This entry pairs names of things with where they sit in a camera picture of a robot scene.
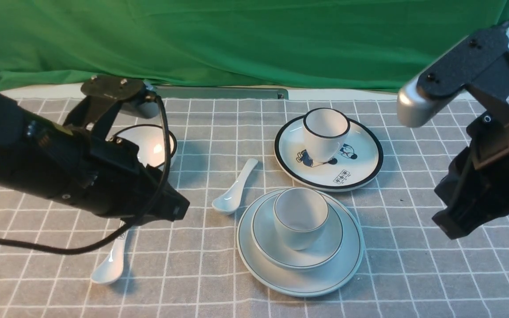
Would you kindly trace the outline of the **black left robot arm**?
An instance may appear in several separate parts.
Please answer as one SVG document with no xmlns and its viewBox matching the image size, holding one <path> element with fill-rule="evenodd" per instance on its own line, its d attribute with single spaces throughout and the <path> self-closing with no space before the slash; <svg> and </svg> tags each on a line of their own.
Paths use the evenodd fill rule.
<svg viewBox="0 0 509 318">
<path fill-rule="evenodd" d="M 162 171 L 138 159 L 137 145 L 107 135 L 121 110 L 154 117 L 162 100 L 139 79 L 97 75 L 63 124 L 23 109 L 0 93 L 0 186 L 65 204 L 105 219 L 137 215 L 139 225 L 181 220 L 190 202 Z"/>
</svg>

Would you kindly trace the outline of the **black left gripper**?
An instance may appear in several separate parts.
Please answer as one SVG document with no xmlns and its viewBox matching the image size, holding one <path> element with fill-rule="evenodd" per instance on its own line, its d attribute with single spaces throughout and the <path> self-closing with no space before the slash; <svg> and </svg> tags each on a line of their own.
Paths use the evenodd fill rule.
<svg viewBox="0 0 509 318">
<path fill-rule="evenodd" d="M 190 202 L 167 178 L 178 149 L 175 135 L 164 129 L 164 169 L 143 165 L 139 147 L 125 139 L 98 139 L 86 132 L 31 127 L 28 144 L 34 147 L 28 178 L 30 193 L 59 204 L 88 211 L 105 219 L 128 222 L 142 214 L 138 225 L 158 220 L 184 219 Z"/>
</svg>

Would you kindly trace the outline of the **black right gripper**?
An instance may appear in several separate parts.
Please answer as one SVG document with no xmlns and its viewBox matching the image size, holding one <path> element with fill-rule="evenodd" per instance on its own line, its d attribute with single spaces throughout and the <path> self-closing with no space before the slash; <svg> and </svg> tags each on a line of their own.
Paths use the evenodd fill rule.
<svg viewBox="0 0 509 318">
<path fill-rule="evenodd" d="M 446 207 L 432 221 L 451 240 L 509 215 L 509 151 L 502 125 L 485 111 L 468 127 L 471 137 L 435 187 Z"/>
</svg>

